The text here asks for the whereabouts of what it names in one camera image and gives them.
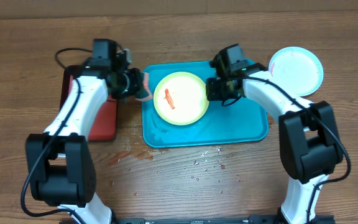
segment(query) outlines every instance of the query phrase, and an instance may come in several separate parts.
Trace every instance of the plate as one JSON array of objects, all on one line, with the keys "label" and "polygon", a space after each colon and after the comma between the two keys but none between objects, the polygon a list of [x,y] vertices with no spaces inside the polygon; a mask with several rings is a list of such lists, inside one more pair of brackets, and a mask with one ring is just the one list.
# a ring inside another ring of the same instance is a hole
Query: plate
[{"label": "plate", "polygon": [[205,83],[190,72],[175,72],[163,78],[154,91],[154,107],[166,122],[187,125],[208,109]]},{"label": "plate", "polygon": [[301,47],[279,50],[270,60],[268,70],[274,83],[296,96],[314,93],[324,77],[323,66],[318,58]]}]

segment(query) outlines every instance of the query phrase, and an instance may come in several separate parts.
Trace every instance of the wooden table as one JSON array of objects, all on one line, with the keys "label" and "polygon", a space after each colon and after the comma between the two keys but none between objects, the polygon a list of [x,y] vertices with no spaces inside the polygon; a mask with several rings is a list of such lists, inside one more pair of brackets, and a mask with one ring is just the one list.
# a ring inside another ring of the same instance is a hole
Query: wooden table
[{"label": "wooden table", "polygon": [[[280,48],[310,49],[323,63],[324,82],[309,99],[326,100],[334,107],[353,164],[347,180],[324,186],[317,213],[335,215],[338,223],[358,223],[358,11],[0,21],[0,223],[67,219],[65,214],[38,219],[23,214],[19,195],[27,175],[24,143],[58,112],[63,70],[53,54],[65,47],[90,49],[94,38],[114,39],[131,49],[141,69],[154,63],[209,60],[237,42],[248,57],[265,65]],[[83,52],[68,52],[62,60],[70,65],[85,57]],[[116,140],[89,143],[97,193],[119,218],[245,217],[274,214],[283,202],[288,176],[272,119],[268,136],[258,143],[158,151],[143,141],[140,115],[140,103],[121,104]],[[107,167],[123,151],[131,151],[130,156]],[[332,177],[345,168],[345,163],[337,166]],[[35,212],[51,209],[30,194],[27,205]]]}]

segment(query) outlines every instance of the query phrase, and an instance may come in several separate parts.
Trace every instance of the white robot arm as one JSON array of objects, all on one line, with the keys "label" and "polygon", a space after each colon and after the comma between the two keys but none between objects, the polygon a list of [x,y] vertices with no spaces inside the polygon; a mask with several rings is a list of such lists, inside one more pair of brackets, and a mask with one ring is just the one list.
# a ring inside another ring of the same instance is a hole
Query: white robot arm
[{"label": "white robot arm", "polygon": [[[253,73],[250,77],[262,78],[268,80],[271,78],[269,71],[261,71]],[[257,80],[245,79],[243,81],[243,89],[245,96],[258,103],[263,107],[268,114],[270,114],[276,122],[278,122],[278,117],[286,114],[289,111],[297,112],[301,110],[298,106],[294,105],[286,96],[284,96],[280,91],[278,91],[272,85],[268,85],[264,82]],[[310,107],[310,100],[294,96],[287,91],[297,102],[303,105],[305,108]],[[285,197],[284,203],[281,206],[281,212],[289,224],[304,224],[306,223],[307,209],[311,194],[313,193],[314,186],[327,180],[329,175],[319,175],[311,179],[308,183],[302,184],[299,180],[294,180],[290,177],[288,182],[287,196]],[[314,208],[318,199],[320,191],[317,191],[313,205],[310,211],[310,219],[312,220],[316,213]]]},{"label": "white robot arm", "polygon": [[[81,96],[74,108],[73,114],[66,122],[66,126],[60,131],[59,136],[69,136],[71,133],[77,133],[88,139],[93,121],[103,103],[108,99],[108,88],[106,81],[97,77],[81,76],[78,78],[81,85]],[[66,99],[59,114],[45,129],[45,133],[54,135],[59,128],[63,119],[70,111],[78,94],[78,84],[73,82],[71,92]],[[59,157],[65,157],[64,154],[59,154]],[[105,206],[98,195],[94,193],[93,198],[84,207],[77,205],[61,204],[58,208],[69,208],[74,210],[85,223],[95,224],[110,224],[112,220],[112,211]]]}]

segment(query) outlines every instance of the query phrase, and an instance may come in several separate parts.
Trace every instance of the yellow-green plate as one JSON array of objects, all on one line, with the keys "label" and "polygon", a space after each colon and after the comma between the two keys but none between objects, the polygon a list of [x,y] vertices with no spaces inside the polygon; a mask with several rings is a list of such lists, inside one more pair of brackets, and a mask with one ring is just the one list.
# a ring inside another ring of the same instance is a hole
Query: yellow-green plate
[{"label": "yellow-green plate", "polygon": [[154,91],[155,110],[162,119],[171,124],[194,123],[205,114],[208,105],[205,83],[189,72],[167,75]]}]

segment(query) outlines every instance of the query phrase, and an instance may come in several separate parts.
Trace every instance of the wire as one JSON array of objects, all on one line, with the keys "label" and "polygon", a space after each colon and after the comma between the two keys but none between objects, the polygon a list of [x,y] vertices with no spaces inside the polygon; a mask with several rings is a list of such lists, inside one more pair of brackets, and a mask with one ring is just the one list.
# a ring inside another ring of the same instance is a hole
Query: wire
[{"label": "wire", "polygon": [[118,46],[118,48],[119,48],[120,50],[124,50],[124,49],[122,48],[121,44],[119,44],[118,42],[116,42],[116,44],[117,44],[117,46]]},{"label": "wire", "polygon": [[[61,49],[58,52],[56,52],[55,54],[55,60],[56,62],[64,69],[66,69],[66,66],[64,66],[64,64],[61,63],[61,61],[59,60],[58,55],[62,52],[68,51],[68,50],[83,50],[83,51],[87,51],[87,52],[92,52],[91,50],[86,50],[86,49],[79,49],[79,48],[67,48],[67,49]],[[79,73],[85,69],[86,65],[89,63],[90,58],[87,58],[80,67]],[[80,95],[81,95],[81,83],[80,81],[78,81],[77,78],[74,78],[74,80],[76,81],[77,85],[78,85],[78,92],[77,92],[77,96],[75,98],[75,101],[73,103],[73,105],[71,106],[70,110],[68,111],[65,119],[62,121],[62,123],[60,124],[60,127],[56,130],[55,134],[53,134],[52,138],[49,140],[49,142],[45,145],[45,147],[42,149],[42,152],[40,153],[40,156],[37,158],[37,160],[35,161],[33,167],[31,168],[31,171],[29,172],[24,185],[23,185],[23,189],[22,189],[22,193],[21,193],[21,207],[24,211],[24,213],[26,213],[27,215],[31,216],[31,217],[43,217],[46,215],[52,215],[52,214],[56,214],[59,212],[68,212],[70,215],[73,215],[81,224],[86,224],[83,219],[79,216],[79,214],[77,214],[74,210],[69,209],[69,208],[59,208],[59,209],[55,209],[49,212],[42,212],[42,213],[33,213],[30,212],[26,205],[25,205],[25,192],[27,191],[27,188],[30,184],[30,179],[35,171],[35,168],[37,167],[37,165],[39,164],[40,160],[42,158],[44,158],[45,153],[48,151],[48,149],[50,148],[50,146],[53,144],[54,140],[56,139],[56,137],[59,135],[60,131],[62,131],[62,129],[65,127],[70,115],[73,113],[75,106],[77,105],[78,101],[80,100]]]},{"label": "wire", "polygon": [[341,180],[346,179],[346,177],[349,176],[349,174],[351,173],[351,169],[352,169],[352,165],[351,165],[351,159],[349,157],[349,154],[346,151],[346,148],[343,146],[342,142],[336,137],[336,135],[316,116],[314,115],[308,108],[305,108],[303,105],[301,105],[299,102],[297,102],[296,99],[292,98],[285,90],[283,90],[281,87],[279,87],[277,84],[271,82],[270,80],[266,80],[263,78],[257,78],[257,77],[237,77],[237,78],[231,78],[228,79],[226,82],[230,82],[230,81],[234,81],[234,80],[244,80],[244,79],[249,79],[249,80],[256,80],[256,81],[260,81],[260,82],[264,82],[266,84],[272,85],[273,87],[275,87],[279,92],[281,92],[284,96],[286,96],[294,105],[297,105],[297,107],[305,110],[307,113],[309,113],[311,115],[312,118],[314,118],[317,123],[323,127],[328,134],[335,140],[335,142],[337,143],[337,145],[339,146],[339,148],[341,148],[341,151],[343,152],[345,159],[346,159],[346,163],[347,163],[347,169],[344,175],[342,175],[341,177],[335,178],[335,179],[331,179],[331,180],[324,180],[318,184],[316,184],[313,188],[313,192],[311,193],[311,198],[309,201],[309,205],[308,205],[308,209],[307,209],[307,215],[306,215],[306,224],[310,223],[310,211],[311,211],[311,206],[313,205],[313,200],[314,197],[316,196],[316,191],[320,190],[320,186],[322,186],[323,184],[329,184],[329,183],[335,183],[335,182],[339,182]]},{"label": "wire", "polygon": [[222,101],[222,106],[230,106],[230,105],[233,105],[235,102],[239,101],[241,98],[242,98],[242,96],[239,95],[236,99],[234,99],[233,101],[231,101],[230,103],[228,103],[228,104],[226,104],[226,105],[224,104],[224,102],[226,102],[227,100],[224,100],[224,101]]},{"label": "wire", "polygon": [[89,52],[89,53],[92,53],[92,52],[93,52],[92,50],[83,49],[83,48],[79,48],[79,47],[69,47],[69,48],[65,48],[65,49],[58,50],[58,51],[55,53],[55,61],[56,61],[63,69],[66,69],[66,66],[64,66],[64,64],[60,61],[60,59],[59,59],[59,54],[62,53],[62,52],[70,51],[70,50],[80,50],[80,51]]}]

